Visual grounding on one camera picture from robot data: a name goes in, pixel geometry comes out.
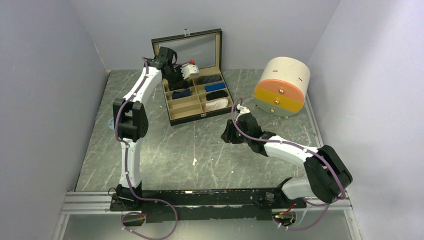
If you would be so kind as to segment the navy white underwear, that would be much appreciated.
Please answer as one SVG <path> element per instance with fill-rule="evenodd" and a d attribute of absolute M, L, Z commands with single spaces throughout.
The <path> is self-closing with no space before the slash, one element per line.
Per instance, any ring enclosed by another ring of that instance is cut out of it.
<path fill-rule="evenodd" d="M 181 98 L 189 97 L 191 94 L 192 94 L 192 91 L 190 88 L 184 89 L 182 91 L 175 90 L 172 92 L 171 99 L 172 100 L 181 99 Z"/>

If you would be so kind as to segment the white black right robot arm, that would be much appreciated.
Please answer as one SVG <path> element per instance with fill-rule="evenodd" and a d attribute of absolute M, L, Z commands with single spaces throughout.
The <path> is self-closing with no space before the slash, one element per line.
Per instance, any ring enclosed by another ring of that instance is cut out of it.
<path fill-rule="evenodd" d="M 275 202 L 282 208 L 296 199 L 309 197 L 332 204 L 346 198 L 346 188 L 353 181 L 333 147 L 301 145 L 264 131 L 251 113 L 227 120 L 221 138 L 225 143 L 247 144 L 257 154 L 278 158 L 305 171 L 304 177 L 287 180 L 275 193 Z"/>

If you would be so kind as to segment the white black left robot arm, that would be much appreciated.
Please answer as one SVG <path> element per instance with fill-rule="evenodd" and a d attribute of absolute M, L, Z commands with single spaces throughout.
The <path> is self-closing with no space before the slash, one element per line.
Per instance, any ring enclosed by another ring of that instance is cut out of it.
<path fill-rule="evenodd" d="M 120 143 L 122 156 L 116 195 L 130 210 L 139 209 L 143 203 L 140 154 L 142 139 L 149 128 L 145 104 L 163 79 L 169 85 L 180 87 L 188 77 L 199 72 L 194 60 L 178 63 L 177 59 L 174 50 L 163 46 L 153 58 L 144 57 L 140 77 L 134 86 L 112 104 L 114 135 Z"/>

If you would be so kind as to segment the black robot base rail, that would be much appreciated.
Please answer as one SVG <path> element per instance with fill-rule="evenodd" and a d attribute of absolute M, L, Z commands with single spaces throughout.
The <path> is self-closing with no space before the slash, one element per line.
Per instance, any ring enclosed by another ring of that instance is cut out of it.
<path fill-rule="evenodd" d="M 140 212 L 147 223 L 164 221 L 255 219 L 271 220 L 272 215 L 306 208 L 301 199 L 289 199 L 280 187 L 202 190 L 142 190 L 135 198 L 128 190 L 114 193 L 110 211 Z"/>

